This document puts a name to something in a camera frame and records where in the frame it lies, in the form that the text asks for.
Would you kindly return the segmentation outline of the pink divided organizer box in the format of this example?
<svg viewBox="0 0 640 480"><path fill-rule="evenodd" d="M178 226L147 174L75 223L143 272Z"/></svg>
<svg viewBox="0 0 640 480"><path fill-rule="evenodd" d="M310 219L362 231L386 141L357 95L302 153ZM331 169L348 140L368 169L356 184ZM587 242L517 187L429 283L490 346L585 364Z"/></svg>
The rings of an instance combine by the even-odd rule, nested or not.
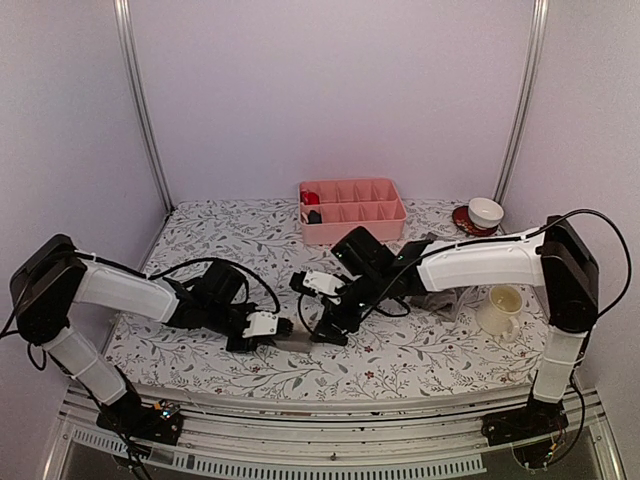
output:
<svg viewBox="0 0 640 480"><path fill-rule="evenodd" d="M316 192L321 203L304 205L300 191ZM381 242L402 236L407 219L404 203L388 178L312 180L298 187L298 222L307 245L332 245L356 227L365 227ZM307 224L310 210L321 213L321 224Z"/></svg>

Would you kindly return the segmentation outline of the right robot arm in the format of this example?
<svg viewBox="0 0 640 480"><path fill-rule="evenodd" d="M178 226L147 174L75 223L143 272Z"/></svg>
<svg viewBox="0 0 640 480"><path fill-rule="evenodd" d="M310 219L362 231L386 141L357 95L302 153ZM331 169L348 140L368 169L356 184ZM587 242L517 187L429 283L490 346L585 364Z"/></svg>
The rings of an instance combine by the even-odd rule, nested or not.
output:
<svg viewBox="0 0 640 480"><path fill-rule="evenodd" d="M552 424L585 338L598 317L598 266L571 225L554 216L540 229L462 242L429 236L393 253L364 227L349 232L332 254L352 275L309 271L307 295L325 302L313 336L342 344L346 333L383 301L482 285L529 285L546 291L549 333L532 387L533 401L517 415L517 427L537 436Z"/></svg>

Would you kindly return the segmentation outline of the grey boxer briefs lettered band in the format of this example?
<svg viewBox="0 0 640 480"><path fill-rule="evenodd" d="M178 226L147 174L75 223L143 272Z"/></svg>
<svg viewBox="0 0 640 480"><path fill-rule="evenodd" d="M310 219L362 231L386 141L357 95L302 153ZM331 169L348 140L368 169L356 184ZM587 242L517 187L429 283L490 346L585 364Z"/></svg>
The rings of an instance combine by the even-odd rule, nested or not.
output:
<svg viewBox="0 0 640 480"><path fill-rule="evenodd" d="M430 292L423 296L413 296L410 305L431 312L445 322L455 322L466 297L473 287L457 287L439 292Z"/></svg>

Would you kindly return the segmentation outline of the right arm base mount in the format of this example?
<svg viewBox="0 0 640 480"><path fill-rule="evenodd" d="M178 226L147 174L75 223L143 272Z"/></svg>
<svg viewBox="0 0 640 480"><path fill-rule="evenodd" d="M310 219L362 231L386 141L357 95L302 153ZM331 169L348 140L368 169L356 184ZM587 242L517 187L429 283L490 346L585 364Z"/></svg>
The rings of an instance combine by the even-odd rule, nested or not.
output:
<svg viewBox="0 0 640 480"><path fill-rule="evenodd" d="M548 403L529 396L522 407L484 415L481 434L496 446L561 433L568 426L562 401Z"/></svg>

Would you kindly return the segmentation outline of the grey underwear cream waistband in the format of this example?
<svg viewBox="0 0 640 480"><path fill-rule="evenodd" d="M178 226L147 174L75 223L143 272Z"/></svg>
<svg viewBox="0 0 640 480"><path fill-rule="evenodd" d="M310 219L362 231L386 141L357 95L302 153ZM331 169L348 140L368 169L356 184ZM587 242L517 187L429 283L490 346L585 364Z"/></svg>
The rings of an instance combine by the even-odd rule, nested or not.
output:
<svg viewBox="0 0 640 480"><path fill-rule="evenodd" d="M275 340L274 345L277 349L288 352L309 353L313 344L309 341L300 340Z"/></svg>

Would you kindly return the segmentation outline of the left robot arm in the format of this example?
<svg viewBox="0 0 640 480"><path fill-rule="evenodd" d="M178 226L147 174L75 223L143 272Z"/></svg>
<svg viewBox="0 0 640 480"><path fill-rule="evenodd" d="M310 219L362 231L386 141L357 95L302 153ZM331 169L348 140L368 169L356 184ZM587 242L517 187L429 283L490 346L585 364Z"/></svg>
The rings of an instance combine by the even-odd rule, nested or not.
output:
<svg viewBox="0 0 640 480"><path fill-rule="evenodd" d="M252 352L264 342L288 337L292 323L278 311L237 301L239 291L258 276L236 262L205 257L204 274L180 282L168 272L145 275L107 259L78 251L57 234L11 276L9 290L18 333L40 346L96 400L128 434L148 426L125 376L70 324L75 304L92 304L142 316L174 329L207 329L227 338L227 350Z"/></svg>

